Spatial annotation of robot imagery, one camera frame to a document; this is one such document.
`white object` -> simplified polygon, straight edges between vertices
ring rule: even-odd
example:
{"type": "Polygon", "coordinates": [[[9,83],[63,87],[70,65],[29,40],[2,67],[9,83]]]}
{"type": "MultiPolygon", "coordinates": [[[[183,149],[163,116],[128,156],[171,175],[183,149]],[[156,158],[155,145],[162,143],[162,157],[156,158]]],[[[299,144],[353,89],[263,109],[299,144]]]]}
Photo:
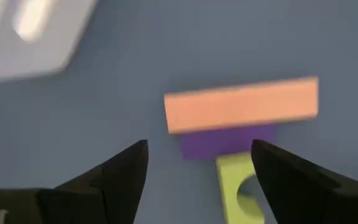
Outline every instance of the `white object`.
{"type": "Polygon", "coordinates": [[[64,69],[97,1],[0,0],[0,80],[64,69]]]}

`green block with hole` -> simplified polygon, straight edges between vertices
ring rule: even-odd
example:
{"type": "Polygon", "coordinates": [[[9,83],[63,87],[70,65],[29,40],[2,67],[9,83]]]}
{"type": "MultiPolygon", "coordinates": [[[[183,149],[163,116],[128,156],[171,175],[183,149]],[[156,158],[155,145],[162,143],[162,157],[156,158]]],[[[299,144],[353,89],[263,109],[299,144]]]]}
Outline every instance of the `green block with hole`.
{"type": "Polygon", "coordinates": [[[255,175],[250,153],[220,156],[216,159],[222,202],[227,224],[263,224],[264,215],[253,196],[238,194],[243,181],[255,175]]]}

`orange block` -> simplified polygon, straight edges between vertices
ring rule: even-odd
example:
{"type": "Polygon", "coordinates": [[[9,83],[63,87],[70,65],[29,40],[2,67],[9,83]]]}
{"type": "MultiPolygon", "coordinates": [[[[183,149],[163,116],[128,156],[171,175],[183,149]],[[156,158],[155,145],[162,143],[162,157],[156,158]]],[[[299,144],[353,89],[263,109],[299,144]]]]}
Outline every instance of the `orange block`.
{"type": "Polygon", "coordinates": [[[313,118],[318,78],[233,86],[164,96],[172,134],[313,118]]]}

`stacked blocks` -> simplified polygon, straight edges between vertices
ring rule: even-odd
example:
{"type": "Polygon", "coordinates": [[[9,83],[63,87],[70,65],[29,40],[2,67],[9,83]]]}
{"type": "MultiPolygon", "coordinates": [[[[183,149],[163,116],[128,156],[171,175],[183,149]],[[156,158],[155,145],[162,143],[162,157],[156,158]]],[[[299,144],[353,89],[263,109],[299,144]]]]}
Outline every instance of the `stacked blocks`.
{"type": "Polygon", "coordinates": [[[169,93],[164,100],[168,132],[181,134],[183,157],[216,158],[227,224],[263,223],[255,200],[237,196],[254,174],[247,152],[253,139],[274,140],[273,123],[317,116],[318,79],[169,93]]]}

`blue surface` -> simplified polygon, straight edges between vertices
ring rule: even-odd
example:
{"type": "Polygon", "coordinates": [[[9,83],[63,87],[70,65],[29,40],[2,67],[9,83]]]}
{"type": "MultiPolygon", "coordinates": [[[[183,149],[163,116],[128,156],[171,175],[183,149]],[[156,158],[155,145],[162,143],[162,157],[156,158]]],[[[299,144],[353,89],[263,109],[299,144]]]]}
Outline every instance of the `blue surface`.
{"type": "Polygon", "coordinates": [[[358,180],[358,1],[101,0],[57,76],[0,84],[0,187],[53,187],[139,139],[136,223],[224,223],[213,161],[184,161],[163,94],[320,78],[313,121],[279,146],[358,180]]]}

